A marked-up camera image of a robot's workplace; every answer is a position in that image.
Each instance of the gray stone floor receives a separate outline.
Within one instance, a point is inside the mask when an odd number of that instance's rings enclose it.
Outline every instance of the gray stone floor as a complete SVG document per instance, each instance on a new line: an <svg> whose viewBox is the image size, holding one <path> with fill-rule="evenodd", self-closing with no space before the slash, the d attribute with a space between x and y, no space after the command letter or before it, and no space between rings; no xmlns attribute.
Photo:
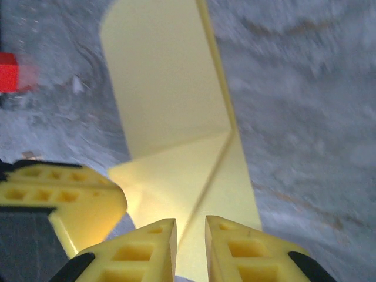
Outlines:
<svg viewBox="0 0 376 282"><path fill-rule="evenodd" d="M101 53L111 0L2 0L38 90L2 97L0 158L129 160ZM265 231L338 281L376 278L376 1L209 0ZM129 219L112 236L130 230Z"/></svg>

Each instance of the dark gray surface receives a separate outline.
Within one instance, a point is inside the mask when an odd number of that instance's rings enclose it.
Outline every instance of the dark gray surface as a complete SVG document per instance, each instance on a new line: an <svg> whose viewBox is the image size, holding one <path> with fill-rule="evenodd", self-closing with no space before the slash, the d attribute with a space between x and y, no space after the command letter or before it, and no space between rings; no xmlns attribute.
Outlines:
<svg viewBox="0 0 376 282"><path fill-rule="evenodd" d="M48 213L0 209L0 276L4 282L47 282L67 262Z"/></svg>
<svg viewBox="0 0 376 282"><path fill-rule="evenodd" d="M98 38L111 1L3 2L4 47L41 76L0 110L2 157L129 160ZM376 277L375 3L209 0L264 229L344 282Z"/></svg>

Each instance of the yellow block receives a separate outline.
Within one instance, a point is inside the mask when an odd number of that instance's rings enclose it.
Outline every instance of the yellow block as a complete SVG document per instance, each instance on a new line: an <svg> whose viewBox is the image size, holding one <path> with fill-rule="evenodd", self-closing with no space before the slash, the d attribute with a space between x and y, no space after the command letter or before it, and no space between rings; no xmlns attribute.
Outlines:
<svg viewBox="0 0 376 282"><path fill-rule="evenodd" d="M288 253L300 246L219 216L206 217L209 282L309 282Z"/></svg>
<svg viewBox="0 0 376 282"><path fill-rule="evenodd" d="M110 178L136 227L177 218L177 274L206 281L205 215L261 228L206 3L119 0L100 37L133 157Z"/></svg>
<svg viewBox="0 0 376 282"><path fill-rule="evenodd" d="M176 221L163 219L90 247L78 255L95 259L77 282L172 282L176 264Z"/></svg>
<svg viewBox="0 0 376 282"><path fill-rule="evenodd" d="M124 192L88 167L30 162L6 176L0 206L54 208L49 220L69 257L107 238L127 210Z"/></svg>

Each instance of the red object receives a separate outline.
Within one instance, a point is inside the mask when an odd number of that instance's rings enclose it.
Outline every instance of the red object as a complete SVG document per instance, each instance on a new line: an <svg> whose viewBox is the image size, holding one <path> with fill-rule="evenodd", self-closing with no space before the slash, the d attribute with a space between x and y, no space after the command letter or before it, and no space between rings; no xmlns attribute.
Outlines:
<svg viewBox="0 0 376 282"><path fill-rule="evenodd" d="M0 92L16 92L18 76L16 56L12 53L0 52Z"/></svg>

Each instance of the yellow cardboard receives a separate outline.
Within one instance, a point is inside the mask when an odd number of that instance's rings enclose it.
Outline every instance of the yellow cardboard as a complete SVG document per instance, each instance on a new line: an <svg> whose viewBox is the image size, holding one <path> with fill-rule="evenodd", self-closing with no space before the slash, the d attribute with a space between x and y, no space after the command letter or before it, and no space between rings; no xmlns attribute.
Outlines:
<svg viewBox="0 0 376 282"><path fill-rule="evenodd" d="M205 216L261 224L206 3L119 0L100 37L133 157L110 178L136 227L177 218L177 275L207 281Z"/></svg>

